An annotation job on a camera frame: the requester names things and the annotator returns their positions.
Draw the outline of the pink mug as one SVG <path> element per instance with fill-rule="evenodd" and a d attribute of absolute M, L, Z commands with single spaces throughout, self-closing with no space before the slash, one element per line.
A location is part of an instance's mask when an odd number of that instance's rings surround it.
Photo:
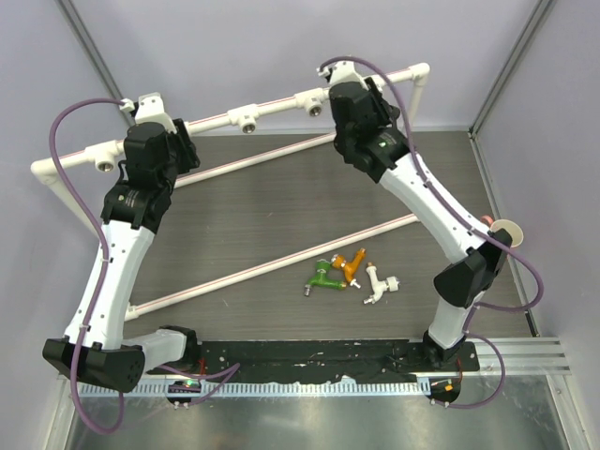
<path fill-rule="evenodd" d="M 496 233 L 499 230 L 505 230 L 511 237 L 511 248 L 519 247 L 524 240 L 522 229 L 512 220 L 484 215 L 480 217 L 480 221 L 488 225 L 488 228 L 492 233 Z"/>

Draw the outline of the green faucet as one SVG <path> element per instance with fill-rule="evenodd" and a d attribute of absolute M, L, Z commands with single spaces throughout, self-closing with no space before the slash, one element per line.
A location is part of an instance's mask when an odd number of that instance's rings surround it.
<path fill-rule="evenodd" d="M 315 274 L 311 276 L 304 287 L 304 296 L 310 296 L 313 288 L 325 288 L 342 291 L 347 288 L 347 283 L 342 280 L 335 280 L 328 276 L 332 264 L 325 260 L 320 259 L 315 263 Z"/>

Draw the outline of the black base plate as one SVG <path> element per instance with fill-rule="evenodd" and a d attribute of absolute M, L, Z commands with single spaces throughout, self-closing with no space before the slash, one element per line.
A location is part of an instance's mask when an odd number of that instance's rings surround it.
<path fill-rule="evenodd" d="M 466 342 L 444 363 L 432 363 L 420 341 L 254 340 L 205 341 L 198 363 L 204 373 L 217 373 L 234 364 L 234 383 L 357 383 L 411 382 L 418 373 L 477 372 L 480 364 L 473 343 Z"/>

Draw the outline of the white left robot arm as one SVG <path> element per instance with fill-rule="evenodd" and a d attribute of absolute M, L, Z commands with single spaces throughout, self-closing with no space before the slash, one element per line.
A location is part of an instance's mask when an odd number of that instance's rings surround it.
<path fill-rule="evenodd" d="M 171 205 L 175 179 L 200 165 L 182 119 L 168 130 L 157 121 L 130 127 L 126 158 L 104 199 L 100 250 L 82 301 L 64 335 L 46 340 L 42 356 L 67 378 L 128 393 L 141 376 L 169 364 L 192 372 L 200 361 L 194 330 L 164 325 L 125 339 L 124 322 L 132 288 L 162 217 Z"/>

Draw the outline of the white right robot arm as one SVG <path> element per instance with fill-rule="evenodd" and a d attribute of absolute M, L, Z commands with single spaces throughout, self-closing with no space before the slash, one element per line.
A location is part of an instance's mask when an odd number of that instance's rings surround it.
<path fill-rule="evenodd" d="M 333 84 L 328 91 L 336 137 L 345 163 L 367 174 L 399 198 L 421 221 L 449 261 L 433 279 L 440 297 L 423 336 L 427 365 L 453 364 L 465 340 L 464 326 L 506 261 L 512 244 L 505 230 L 493 232 L 474 218 L 414 155 L 398 129 L 399 109 L 391 106 L 372 79 Z"/>

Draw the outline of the white faucet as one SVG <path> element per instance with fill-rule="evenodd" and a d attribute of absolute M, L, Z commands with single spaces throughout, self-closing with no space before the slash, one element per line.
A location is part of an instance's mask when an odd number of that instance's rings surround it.
<path fill-rule="evenodd" d="M 395 276 L 379 279 L 374 263 L 367 264 L 366 272 L 371 286 L 371 295 L 363 301 L 364 305 L 374 305 L 382 299 L 385 293 L 394 293 L 399 290 L 400 280 Z"/>

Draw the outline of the orange faucet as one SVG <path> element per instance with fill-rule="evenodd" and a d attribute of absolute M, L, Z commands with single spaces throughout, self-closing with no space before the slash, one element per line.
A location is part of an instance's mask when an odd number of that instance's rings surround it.
<path fill-rule="evenodd" d="M 344 258 L 341 254 L 335 254 L 332 257 L 330 263 L 333 268 L 343 273 L 344 280 L 349 286 L 352 286 L 356 289 L 360 289 L 361 285 L 358 283 L 355 274 L 361 262 L 365 259 L 366 256 L 367 251 L 363 247 L 361 247 L 356 251 L 351 261 Z"/>

